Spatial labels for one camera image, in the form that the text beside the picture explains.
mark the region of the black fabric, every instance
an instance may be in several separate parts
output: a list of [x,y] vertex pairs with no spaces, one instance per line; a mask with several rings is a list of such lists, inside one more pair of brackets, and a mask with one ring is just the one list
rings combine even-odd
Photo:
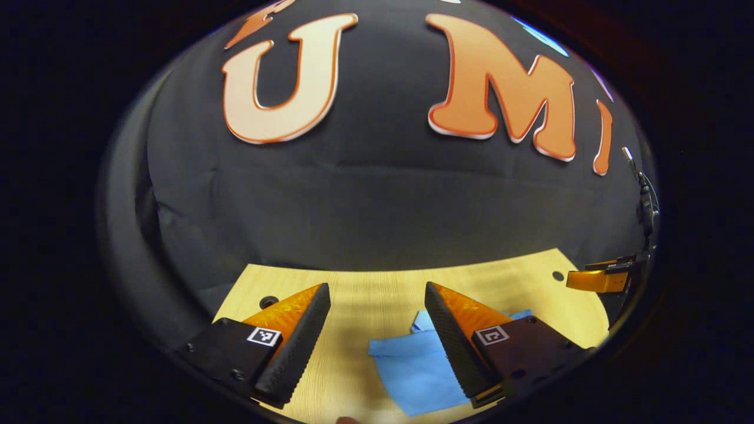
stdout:
[[97,187],[100,251],[131,318],[156,346],[173,349],[209,324],[210,315],[165,260],[146,166],[150,112],[172,67],[131,106],[104,158]]
[[[353,12],[343,33],[339,86],[328,116],[294,140],[254,146],[226,127],[223,63],[255,43],[259,101],[284,102],[296,83],[299,44],[313,19]],[[514,144],[501,124],[489,140],[435,133],[429,108],[445,99],[448,41],[425,22],[447,13],[492,30],[525,68],[537,54],[574,78],[577,154],[536,152],[533,130]],[[577,266],[642,246],[638,186],[620,153],[642,160],[635,122],[576,55],[566,58],[486,5],[442,2],[296,2],[229,51],[242,18],[189,49],[158,95],[146,132],[161,241],[180,280],[213,314],[248,263],[306,269],[397,270],[456,266],[558,247]],[[610,170],[592,172],[601,121],[613,115]],[[543,115],[535,121],[538,128]]]

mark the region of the white marker label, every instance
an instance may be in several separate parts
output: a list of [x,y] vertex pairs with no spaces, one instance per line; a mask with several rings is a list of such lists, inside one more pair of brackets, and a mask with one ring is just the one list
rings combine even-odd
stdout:
[[259,343],[260,345],[275,346],[278,337],[280,337],[280,331],[257,327],[251,335],[247,337],[247,340]]
[[484,330],[477,330],[474,333],[477,334],[479,340],[482,340],[484,346],[510,339],[510,336],[499,325],[485,328]]

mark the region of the orange letter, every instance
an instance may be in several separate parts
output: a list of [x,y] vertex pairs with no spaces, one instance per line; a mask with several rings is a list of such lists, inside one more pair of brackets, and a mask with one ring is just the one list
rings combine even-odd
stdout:
[[296,0],[283,0],[282,2],[277,2],[274,5],[269,5],[266,8],[263,8],[262,10],[246,18],[244,25],[241,27],[241,29],[238,30],[238,33],[233,37],[233,39],[231,41],[228,41],[228,44],[225,45],[225,49],[228,50],[239,41],[243,40],[249,35],[252,35],[263,26],[272,22],[272,16],[269,15],[283,11],[288,6],[292,5],[295,1]]
[[448,97],[429,111],[435,131],[490,138],[498,129],[497,118],[487,108],[491,81],[514,143],[523,140],[546,104],[544,123],[534,132],[535,147],[561,161],[574,158],[573,78],[563,68],[539,55],[527,72],[486,28],[441,14],[427,15],[427,22],[445,32],[450,46]]
[[335,98],[341,32],[356,22],[355,14],[334,15],[288,35],[288,39],[301,42],[299,76],[293,95],[279,106],[265,107],[256,99],[259,61],[272,48],[272,41],[262,41],[230,58],[222,67],[228,129],[248,143],[261,144],[291,140],[317,125]]
[[592,169],[595,174],[604,177],[608,173],[608,160],[610,159],[610,141],[612,138],[612,115],[604,103],[597,100],[599,115],[602,117],[602,135],[599,136],[599,152],[594,157]]

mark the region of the light wood tabletop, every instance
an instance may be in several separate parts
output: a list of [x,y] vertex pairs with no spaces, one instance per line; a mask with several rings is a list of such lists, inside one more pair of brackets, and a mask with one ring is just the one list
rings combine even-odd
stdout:
[[291,402],[282,410],[268,409],[312,424],[334,424],[339,416],[351,416],[362,424],[452,422],[485,408],[474,410],[464,404],[408,417],[385,391],[367,354],[369,340],[410,334],[417,312],[425,308],[425,284],[434,281],[509,315],[532,309],[581,347],[598,346],[608,336],[607,314],[599,298],[568,289],[565,281],[553,277],[555,271],[567,275],[575,270],[558,249],[410,271],[331,272],[248,265],[215,319],[242,321],[260,311],[264,296],[282,300],[326,282],[332,305],[306,371]]

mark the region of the blue cloth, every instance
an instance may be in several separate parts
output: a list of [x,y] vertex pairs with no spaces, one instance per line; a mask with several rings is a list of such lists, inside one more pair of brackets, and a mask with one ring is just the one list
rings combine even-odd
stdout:
[[[525,309],[517,314],[509,315],[510,319],[517,320],[524,317],[529,317],[534,315],[531,309]],[[418,314],[416,314],[416,319],[414,320],[414,324],[411,326],[411,332],[412,333],[421,333],[422,331],[427,330],[434,330],[434,325],[432,324],[432,320],[429,318],[429,313],[427,311],[419,311]]]
[[[527,309],[515,315],[532,315]],[[416,315],[408,336],[369,341],[369,355],[388,394],[408,416],[466,404],[458,380],[445,355],[427,311]]]
[[521,318],[524,318],[524,317],[530,317],[532,315],[534,315],[534,312],[532,312],[531,309],[524,309],[523,311],[521,311],[521,312],[519,312],[517,314],[511,315],[510,319],[512,319],[512,320],[515,321],[517,319],[521,319]]
[[419,311],[416,314],[414,324],[411,326],[412,333],[421,333],[422,331],[434,330],[434,324],[432,324],[431,318],[427,311]]

